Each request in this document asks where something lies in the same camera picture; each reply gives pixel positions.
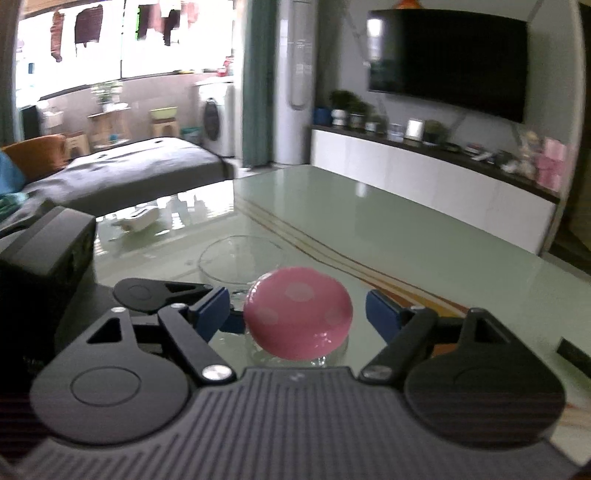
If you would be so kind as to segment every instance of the hanging clothes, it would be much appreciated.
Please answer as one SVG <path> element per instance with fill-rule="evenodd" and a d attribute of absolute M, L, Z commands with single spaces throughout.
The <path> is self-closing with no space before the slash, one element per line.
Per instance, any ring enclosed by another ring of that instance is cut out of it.
<path fill-rule="evenodd" d="M 181 0 L 159 0 L 162 18 L 168 18 L 172 10 L 181 10 Z"/>
<path fill-rule="evenodd" d="M 55 58 L 56 62 L 61 62 L 61 33 L 64 30 L 64 17 L 65 14 L 59 13 L 57 10 L 53 12 L 53 18 L 51 19 L 51 56 Z"/>
<path fill-rule="evenodd" d="M 168 17 L 164 19 L 164 45 L 170 46 L 170 33 L 173 29 L 180 27 L 181 11 L 171 10 Z"/>
<path fill-rule="evenodd" d="M 158 3 L 152 5 L 150 9 L 150 23 L 148 24 L 148 28 L 153 28 L 158 33 L 164 33 L 164 19 L 162 18 Z"/>
<path fill-rule="evenodd" d="M 143 40 L 146 38 L 148 27 L 150 26 L 150 14 L 153 5 L 138 5 L 138 23 L 136 31 L 136 40 Z"/>
<path fill-rule="evenodd" d="M 195 2 L 183 2 L 181 5 L 181 15 L 187 15 L 187 23 L 189 27 L 197 22 L 199 17 L 199 6 Z"/>
<path fill-rule="evenodd" d="M 87 8 L 76 16 L 74 25 L 74 43 L 86 44 L 100 40 L 100 29 L 103 25 L 103 6 L 98 5 L 93 8 Z"/>

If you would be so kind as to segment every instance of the green curtain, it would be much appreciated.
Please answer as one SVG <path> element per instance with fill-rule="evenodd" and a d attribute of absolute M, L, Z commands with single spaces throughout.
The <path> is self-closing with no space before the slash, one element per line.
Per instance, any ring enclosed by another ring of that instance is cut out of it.
<path fill-rule="evenodd" d="M 273 159 L 277 0 L 248 0 L 242 82 L 242 164 Z"/>
<path fill-rule="evenodd" d="M 0 145 L 10 145 L 20 137 L 15 90 L 15 48 L 21 0 L 0 0 Z"/>

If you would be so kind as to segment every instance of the pink ball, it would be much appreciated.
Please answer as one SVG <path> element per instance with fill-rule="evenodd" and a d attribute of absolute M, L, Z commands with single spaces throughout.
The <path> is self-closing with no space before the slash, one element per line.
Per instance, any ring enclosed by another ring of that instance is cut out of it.
<path fill-rule="evenodd" d="M 243 312 L 261 348 L 287 360 L 328 355 L 345 341 L 353 319 L 344 286 L 305 267 L 263 275 L 249 290 Z"/>

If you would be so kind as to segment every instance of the tv screen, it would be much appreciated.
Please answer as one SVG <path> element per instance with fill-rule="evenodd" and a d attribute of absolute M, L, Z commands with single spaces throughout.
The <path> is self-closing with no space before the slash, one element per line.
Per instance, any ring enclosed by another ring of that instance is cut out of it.
<path fill-rule="evenodd" d="M 369 13 L 369 90 L 523 122 L 527 23 L 450 10 Z"/>

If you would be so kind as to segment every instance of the blue pot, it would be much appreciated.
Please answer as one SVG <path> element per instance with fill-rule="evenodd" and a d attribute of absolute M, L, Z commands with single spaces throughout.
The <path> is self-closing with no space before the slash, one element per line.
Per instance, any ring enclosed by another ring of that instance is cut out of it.
<path fill-rule="evenodd" d="M 328 108 L 315 108 L 314 109 L 314 124 L 323 125 L 329 127 L 332 125 L 332 115 Z"/>

